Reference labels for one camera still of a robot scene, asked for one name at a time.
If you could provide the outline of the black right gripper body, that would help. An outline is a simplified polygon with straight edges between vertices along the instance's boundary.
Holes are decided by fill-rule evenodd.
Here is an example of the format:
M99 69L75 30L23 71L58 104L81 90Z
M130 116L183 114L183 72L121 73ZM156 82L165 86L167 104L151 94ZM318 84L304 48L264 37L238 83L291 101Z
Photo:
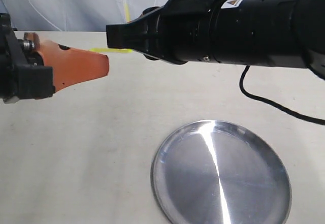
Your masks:
M215 62L212 31L223 0L168 0L159 21L162 60L173 64Z

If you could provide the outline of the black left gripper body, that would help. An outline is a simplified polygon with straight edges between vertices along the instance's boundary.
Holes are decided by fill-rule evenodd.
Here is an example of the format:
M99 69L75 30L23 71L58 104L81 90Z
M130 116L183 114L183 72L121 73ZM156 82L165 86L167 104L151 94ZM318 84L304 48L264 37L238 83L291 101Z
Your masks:
M53 68L45 66L36 53L36 44L27 37L19 39L8 13L1 13L1 100L46 99L53 96Z

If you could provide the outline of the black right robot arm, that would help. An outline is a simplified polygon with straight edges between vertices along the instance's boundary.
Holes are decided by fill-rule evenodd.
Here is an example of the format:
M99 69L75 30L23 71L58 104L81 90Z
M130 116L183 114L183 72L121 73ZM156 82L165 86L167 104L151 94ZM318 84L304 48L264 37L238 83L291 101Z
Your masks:
M310 69L324 77L324 0L168 0L107 25L109 48L151 60Z

